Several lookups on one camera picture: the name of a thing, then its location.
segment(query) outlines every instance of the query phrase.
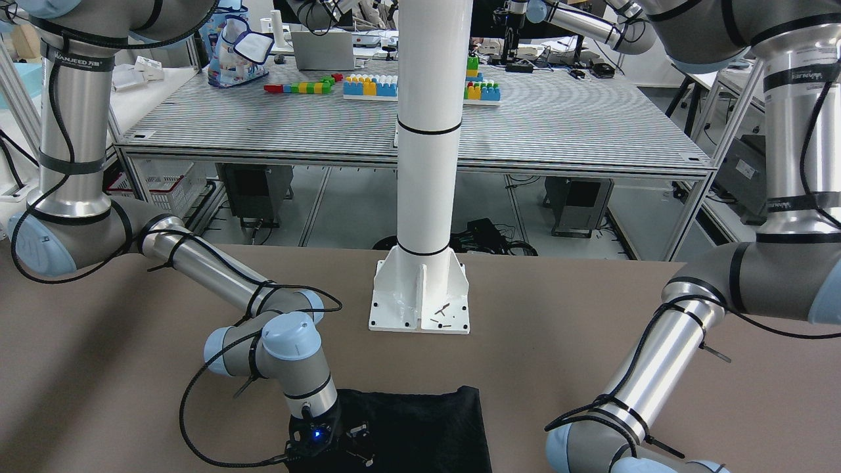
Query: black cloth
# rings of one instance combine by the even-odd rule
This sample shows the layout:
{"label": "black cloth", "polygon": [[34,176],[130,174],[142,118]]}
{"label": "black cloth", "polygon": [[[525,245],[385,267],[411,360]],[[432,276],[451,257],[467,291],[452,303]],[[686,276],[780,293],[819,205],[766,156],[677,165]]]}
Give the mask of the black cloth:
{"label": "black cloth", "polygon": [[376,454],[365,467],[348,454],[288,465],[293,473],[490,473],[479,390],[439,396],[338,390],[341,422],[368,422]]}

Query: metal table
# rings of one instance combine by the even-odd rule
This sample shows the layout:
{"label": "metal table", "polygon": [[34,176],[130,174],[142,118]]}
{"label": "metal table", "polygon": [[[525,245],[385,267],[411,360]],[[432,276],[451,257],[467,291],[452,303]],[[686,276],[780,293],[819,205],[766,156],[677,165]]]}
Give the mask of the metal table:
{"label": "metal table", "polygon": [[[370,61],[370,74],[397,74],[396,62]],[[464,110],[459,171],[600,178],[711,181],[706,154],[624,77],[576,80],[568,74],[506,73],[484,66],[502,88],[500,107]],[[199,73],[124,134],[131,158],[327,167],[396,168],[397,103],[330,95],[269,94],[265,83],[318,80],[293,60],[270,77],[220,90]],[[671,260],[695,219],[692,193],[663,260]]]}

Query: black monitor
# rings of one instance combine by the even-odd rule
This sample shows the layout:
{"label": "black monitor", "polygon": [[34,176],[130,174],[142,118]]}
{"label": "black monitor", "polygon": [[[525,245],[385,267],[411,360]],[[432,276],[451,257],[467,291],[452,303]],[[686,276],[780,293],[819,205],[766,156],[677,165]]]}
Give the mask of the black monitor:
{"label": "black monitor", "polygon": [[[285,24],[301,24],[301,20],[298,18],[298,15],[295,14],[292,7],[286,3],[286,0],[273,0],[274,1],[274,9],[280,10],[280,16],[283,18],[283,22]],[[353,29],[353,12],[347,12],[341,16],[338,24],[334,24],[334,27],[342,28],[342,29]]]}
{"label": "black monitor", "polygon": [[[571,0],[563,0],[565,3],[574,3]],[[589,0],[592,7],[590,11],[598,17],[605,14],[606,3],[604,0]],[[505,6],[505,0],[473,0],[473,19],[470,22],[470,36],[474,38],[501,38],[505,37],[505,28],[494,25],[494,10]],[[526,20],[525,26],[520,30],[522,40],[537,40],[542,38],[560,38],[563,36],[574,36],[575,33],[567,29],[559,28],[553,24],[541,22],[538,24]]]}

